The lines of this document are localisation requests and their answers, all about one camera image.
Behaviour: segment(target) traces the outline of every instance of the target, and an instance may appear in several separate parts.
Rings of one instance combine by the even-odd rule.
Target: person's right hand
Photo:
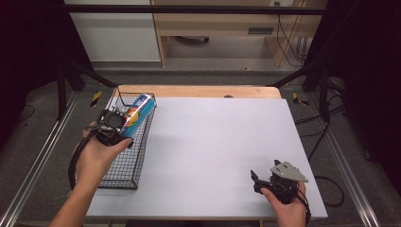
[[[304,193],[306,192],[306,187],[303,182],[298,182],[298,189]],[[299,199],[295,199],[290,204],[283,204],[274,196],[274,194],[268,190],[267,188],[261,188],[260,191],[265,195],[266,199],[270,202],[273,207],[276,216],[277,222],[280,227],[305,227],[306,220],[306,208],[304,204],[299,201]]]

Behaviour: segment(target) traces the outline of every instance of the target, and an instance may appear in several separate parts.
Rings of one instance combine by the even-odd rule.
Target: aluminum rail
[[[152,5],[43,5],[43,9],[86,13],[197,13],[197,14],[275,14],[337,15],[346,9],[308,7],[241,7],[241,6],[152,6]]]
[[[44,146],[38,154],[38,157],[35,160],[35,163],[29,170],[24,179],[24,182],[20,186],[17,194],[12,200],[9,208],[2,215],[0,219],[0,227],[11,227],[14,225],[18,216],[20,215],[26,200],[28,199],[35,183],[38,181],[39,176],[41,175],[42,170],[44,169],[44,165],[47,162],[48,157],[51,155],[53,148],[55,147],[59,137],[61,135],[62,130],[65,127],[65,124],[68,118],[71,115],[71,112],[74,110],[74,107],[77,103],[79,97],[79,92],[73,92],[68,104],[67,110],[62,119],[58,120],[53,127],[53,130],[50,132],[46,141],[44,142]]]
[[[311,100],[310,103],[315,113],[319,114],[317,98],[315,96],[312,96],[311,94],[306,95],[308,100]],[[323,120],[321,118],[319,119],[321,120],[321,125],[324,128]],[[363,221],[363,224],[366,227],[379,227],[380,223],[378,222],[378,219],[375,215],[375,211],[366,198],[362,187],[357,181],[357,177],[355,176],[354,171],[351,169],[348,162],[346,161],[345,156],[341,151],[340,145],[330,128],[327,130],[327,143],[330,147],[330,151],[337,164],[337,167],[339,168],[340,174],[344,179],[345,185],[348,188],[351,198],[354,201],[354,205],[356,206],[360,218]]]

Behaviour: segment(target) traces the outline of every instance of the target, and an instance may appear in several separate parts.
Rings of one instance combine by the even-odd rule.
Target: gray floor
[[[122,63],[125,70],[121,71],[121,68],[117,67],[121,65],[116,63],[97,63],[95,66],[101,75],[113,81],[132,84],[265,85],[289,75],[296,69],[287,65],[276,68],[273,66],[271,56],[266,51],[260,51],[266,49],[263,38],[212,37],[208,44],[173,39],[165,68],[157,64]],[[130,67],[138,67],[140,72],[133,72]],[[107,101],[107,96],[112,92],[111,89],[102,88],[103,96],[98,105],[95,108],[89,108],[98,85],[91,79],[85,78],[85,80],[88,85],[84,92],[80,93],[68,127],[63,130],[59,142],[49,156],[39,180],[21,211],[18,223],[49,221],[65,201],[64,194],[68,189],[66,169],[71,151],[79,140],[80,129],[98,115]],[[316,115],[312,106],[304,106],[292,101],[294,92],[301,100],[310,102],[313,101],[310,98],[316,96],[315,93],[303,93],[299,86],[301,82],[302,79],[297,79],[281,88],[282,97],[288,100],[294,120]],[[342,104],[337,97],[334,97],[330,103],[330,108]],[[9,207],[56,122],[56,84],[50,83],[31,92],[26,104],[33,106],[35,112],[13,129],[11,138],[0,152],[0,212],[2,214]],[[21,118],[29,116],[31,112],[32,108],[26,107]],[[319,135],[307,135],[321,131],[322,125],[319,120],[314,120],[297,125],[297,129],[308,155]],[[344,112],[332,115],[329,130],[335,135],[381,226],[401,226],[401,199],[392,188],[380,164],[365,160],[363,146],[359,143],[355,130]],[[315,175],[329,177],[340,185],[345,192],[345,201],[340,207],[326,206],[329,217],[314,220],[310,226],[364,226],[327,142],[327,137],[324,137],[310,164]],[[318,180],[318,185],[326,202],[336,203],[340,200],[340,192],[333,184]],[[88,220],[88,222],[105,221]],[[136,220],[131,221],[129,226],[177,226],[177,224],[177,221]],[[203,226],[258,225],[257,221],[206,221]],[[274,222],[265,223],[265,226],[274,225]]]

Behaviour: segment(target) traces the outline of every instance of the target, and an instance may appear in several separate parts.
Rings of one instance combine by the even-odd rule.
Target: blue can
[[[120,133],[126,137],[133,137],[155,107],[156,102],[152,96],[141,94],[127,110],[126,122]]]

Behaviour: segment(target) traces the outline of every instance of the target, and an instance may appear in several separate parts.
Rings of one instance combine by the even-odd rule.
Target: white cabinet
[[[149,0],[64,0],[65,4],[149,5]],[[150,13],[71,13],[91,61],[160,61]]]

